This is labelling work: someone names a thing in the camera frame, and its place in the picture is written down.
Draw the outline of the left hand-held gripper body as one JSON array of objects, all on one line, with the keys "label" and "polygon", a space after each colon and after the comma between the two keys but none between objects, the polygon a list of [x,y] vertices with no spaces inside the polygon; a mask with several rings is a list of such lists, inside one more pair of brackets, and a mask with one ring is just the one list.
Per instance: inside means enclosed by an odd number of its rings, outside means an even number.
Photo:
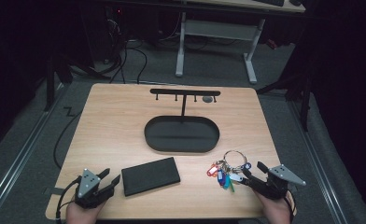
[{"label": "left hand-held gripper body", "polygon": [[83,171],[75,192],[74,202],[84,209],[95,208],[114,195],[114,188],[109,185],[99,189],[101,179],[88,169]]}]

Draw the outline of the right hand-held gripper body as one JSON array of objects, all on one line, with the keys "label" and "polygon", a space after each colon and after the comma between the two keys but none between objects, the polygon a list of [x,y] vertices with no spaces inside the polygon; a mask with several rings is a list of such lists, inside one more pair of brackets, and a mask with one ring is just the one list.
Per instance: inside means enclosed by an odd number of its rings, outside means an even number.
[{"label": "right hand-held gripper body", "polygon": [[269,168],[265,181],[255,176],[254,179],[255,183],[251,188],[271,200],[284,198],[288,192],[289,184],[306,185],[304,180],[290,171],[284,164]]}]

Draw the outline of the black wallet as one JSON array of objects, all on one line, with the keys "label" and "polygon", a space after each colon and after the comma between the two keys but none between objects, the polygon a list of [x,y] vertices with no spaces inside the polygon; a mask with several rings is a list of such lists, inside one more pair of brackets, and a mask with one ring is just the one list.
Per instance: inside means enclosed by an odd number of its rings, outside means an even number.
[{"label": "black wallet", "polygon": [[121,170],[126,197],[180,182],[173,157]]}]

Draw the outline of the black key holder with tray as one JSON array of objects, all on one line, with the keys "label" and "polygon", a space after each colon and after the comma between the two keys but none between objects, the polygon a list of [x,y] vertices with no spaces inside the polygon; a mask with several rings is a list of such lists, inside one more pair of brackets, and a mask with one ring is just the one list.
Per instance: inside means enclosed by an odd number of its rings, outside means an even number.
[{"label": "black key holder with tray", "polygon": [[160,94],[182,97],[179,116],[157,116],[145,126],[144,136],[147,144],[160,152],[205,153],[212,150],[219,140],[218,125],[211,119],[186,115],[187,97],[210,97],[216,102],[220,91],[193,91],[174,89],[151,89],[159,99]]}]

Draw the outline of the person's right hand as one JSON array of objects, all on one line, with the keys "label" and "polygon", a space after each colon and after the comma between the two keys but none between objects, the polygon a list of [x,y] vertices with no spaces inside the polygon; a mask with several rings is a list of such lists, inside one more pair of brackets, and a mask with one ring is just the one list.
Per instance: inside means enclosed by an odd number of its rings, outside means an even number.
[{"label": "person's right hand", "polygon": [[294,219],[292,206],[294,202],[291,200],[290,194],[287,193],[284,199],[271,200],[254,190],[254,194],[258,197],[262,204],[262,211],[267,218],[269,224],[291,224]]}]

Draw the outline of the person's left hand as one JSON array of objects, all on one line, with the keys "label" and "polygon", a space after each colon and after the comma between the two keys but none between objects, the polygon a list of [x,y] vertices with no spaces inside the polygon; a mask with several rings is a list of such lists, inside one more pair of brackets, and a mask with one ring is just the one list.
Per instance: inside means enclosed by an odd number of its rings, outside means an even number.
[{"label": "person's left hand", "polygon": [[105,203],[98,205],[95,208],[84,209],[76,203],[70,203],[66,207],[65,220],[67,224],[95,224],[98,215],[102,211]]}]

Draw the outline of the black metal stand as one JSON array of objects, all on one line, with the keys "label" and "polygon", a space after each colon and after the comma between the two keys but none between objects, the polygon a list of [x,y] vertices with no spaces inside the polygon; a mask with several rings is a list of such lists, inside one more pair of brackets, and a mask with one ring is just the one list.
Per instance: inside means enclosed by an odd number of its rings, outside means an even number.
[{"label": "black metal stand", "polygon": [[311,55],[307,55],[301,47],[296,46],[280,78],[276,82],[256,90],[257,94],[264,94],[272,90],[285,89],[285,99],[287,101],[300,100],[299,122],[306,132],[308,131],[307,120],[310,109],[309,101],[312,84],[311,65],[313,62],[314,58]]},{"label": "black metal stand", "polygon": [[46,74],[46,111],[50,111],[54,104],[55,97],[55,76],[57,76],[63,84],[71,84],[73,81],[73,75],[70,66],[74,65],[85,74],[90,77],[95,77],[99,79],[106,79],[106,76],[102,75],[100,72],[96,72],[94,69],[86,66],[73,58],[64,54],[54,54],[47,60],[47,74]]}]

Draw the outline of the black computer tower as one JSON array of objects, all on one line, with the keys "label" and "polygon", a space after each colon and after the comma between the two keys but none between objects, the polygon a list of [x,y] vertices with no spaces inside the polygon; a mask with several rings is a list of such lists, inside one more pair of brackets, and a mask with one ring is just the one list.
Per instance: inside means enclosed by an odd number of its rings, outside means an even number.
[{"label": "black computer tower", "polygon": [[82,4],[79,8],[91,59],[94,62],[111,63],[120,35],[117,9],[93,4]]}]

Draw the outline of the desk with white legs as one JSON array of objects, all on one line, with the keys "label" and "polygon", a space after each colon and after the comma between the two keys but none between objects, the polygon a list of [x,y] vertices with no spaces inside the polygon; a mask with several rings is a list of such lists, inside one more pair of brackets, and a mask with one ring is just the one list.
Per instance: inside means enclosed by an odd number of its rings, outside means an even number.
[{"label": "desk with white legs", "polygon": [[[284,0],[284,6],[276,7],[263,4],[253,0],[181,0],[185,7],[193,4],[207,4],[216,7],[234,7],[236,9],[253,9],[255,12],[287,13],[288,15],[303,14],[306,8],[301,0]],[[242,22],[207,21],[206,19],[187,19],[186,13],[180,14],[179,49],[176,58],[176,76],[184,74],[185,62],[185,39],[187,35],[203,37],[215,37],[231,40],[249,41],[251,45],[248,52],[243,54],[246,73],[251,84],[257,83],[256,74],[253,68],[252,57],[258,45],[260,35],[266,19],[261,16],[254,24],[243,24]]]}]

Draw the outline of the black keyboard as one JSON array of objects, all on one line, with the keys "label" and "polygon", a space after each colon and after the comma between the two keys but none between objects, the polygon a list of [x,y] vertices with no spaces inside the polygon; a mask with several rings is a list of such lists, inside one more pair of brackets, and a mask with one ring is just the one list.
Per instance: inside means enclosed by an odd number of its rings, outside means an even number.
[{"label": "black keyboard", "polygon": [[271,6],[276,6],[276,7],[282,7],[284,6],[285,1],[284,0],[253,0],[256,2],[260,2],[263,4],[268,4]]}]

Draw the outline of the metal floor rail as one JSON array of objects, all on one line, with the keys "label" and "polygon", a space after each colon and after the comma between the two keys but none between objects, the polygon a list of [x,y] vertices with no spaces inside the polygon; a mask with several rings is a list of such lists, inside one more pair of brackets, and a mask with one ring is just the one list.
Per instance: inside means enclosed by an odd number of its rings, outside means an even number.
[{"label": "metal floor rail", "polygon": [[55,104],[64,95],[66,86],[58,84],[55,99],[46,105],[47,89],[42,85],[36,97],[13,120],[0,142],[0,208],[25,167],[39,136],[45,129]]},{"label": "metal floor rail", "polygon": [[323,198],[328,206],[334,224],[348,224],[345,213],[337,199],[337,195],[331,182],[325,172],[325,169],[322,166],[321,160],[317,155],[316,147],[313,141],[310,138],[309,133],[303,128],[301,121],[300,121],[300,112],[299,108],[296,106],[295,103],[287,102],[289,107],[289,111],[294,118],[296,126],[298,127],[303,141],[305,142],[305,151],[308,155],[311,167],[313,172],[316,176],[317,183],[320,187],[322,192]]}]

